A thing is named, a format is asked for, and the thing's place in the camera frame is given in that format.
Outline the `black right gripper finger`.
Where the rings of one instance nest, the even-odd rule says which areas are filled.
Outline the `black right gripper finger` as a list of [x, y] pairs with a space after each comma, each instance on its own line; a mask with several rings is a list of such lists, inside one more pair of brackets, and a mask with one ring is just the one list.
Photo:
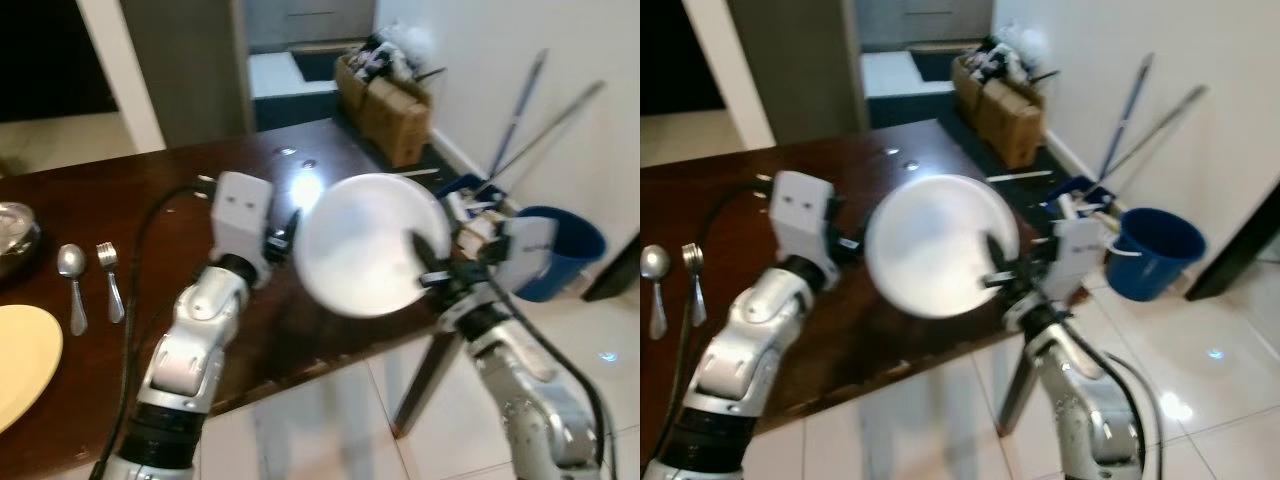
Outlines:
[[1002, 243], [993, 234], [986, 234], [986, 248], [989, 261], [993, 265], [993, 271], [984, 274], [984, 287], [1004, 288], [1015, 285], [1021, 276], [1021, 266], [1018, 256], [1009, 257], [1005, 253]]
[[451, 273], [448, 256], [442, 259], [436, 255], [429, 241], [416, 230], [410, 230], [407, 236], [413, 256], [424, 269], [424, 273], [417, 276], [417, 283], [421, 287], [435, 287], [449, 283], [453, 274]]

